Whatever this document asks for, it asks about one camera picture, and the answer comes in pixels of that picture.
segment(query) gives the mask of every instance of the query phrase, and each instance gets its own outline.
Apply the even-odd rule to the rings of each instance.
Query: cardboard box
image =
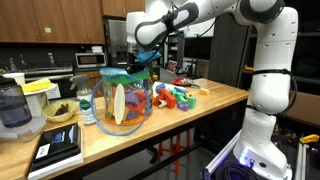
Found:
[[[298,92],[295,103],[286,115],[290,119],[320,127],[320,96]]]

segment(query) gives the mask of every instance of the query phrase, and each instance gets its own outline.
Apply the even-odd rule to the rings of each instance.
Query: cup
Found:
[[[24,73],[8,73],[3,74],[2,76],[5,78],[13,78],[19,85],[24,85],[26,83]]]

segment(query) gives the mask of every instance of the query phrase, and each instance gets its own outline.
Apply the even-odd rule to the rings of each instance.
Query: floor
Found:
[[[160,69],[160,81],[170,83],[173,78],[177,76],[165,69]],[[185,142],[185,134],[181,136],[181,142]],[[169,141],[164,142],[164,147],[168,147]],[[169,157],[169,153],[164,153],[162,160]],[[155,172],[154,174],[146,177],[146,180],[198,180],[200,179],[201,171],[208,165],[208,163],[215,157],[215,155],[206,149],[198,148],[190,153],[190,160],[187,157],[180,158],[180,171],[178,175],[174,173],[174,163],[166,166],[165,168]],[[141,171],[152,166],[150,160],[152,155],[143,150],[126,159],[123,159],[115,164],[105,167],[95,173],[92,173],[84,180],[89,179],[128,179]]]

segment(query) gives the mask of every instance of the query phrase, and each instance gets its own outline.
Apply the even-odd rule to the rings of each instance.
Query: refrigerator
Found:
[[[108,66],[125,67],[128,64],[126,21],[104,19]]]

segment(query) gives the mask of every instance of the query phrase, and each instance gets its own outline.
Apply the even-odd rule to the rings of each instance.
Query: jar lid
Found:
[[[4,78],[0,76],[0,87],[14,86],[16,85],[16,81],[13,78]]]

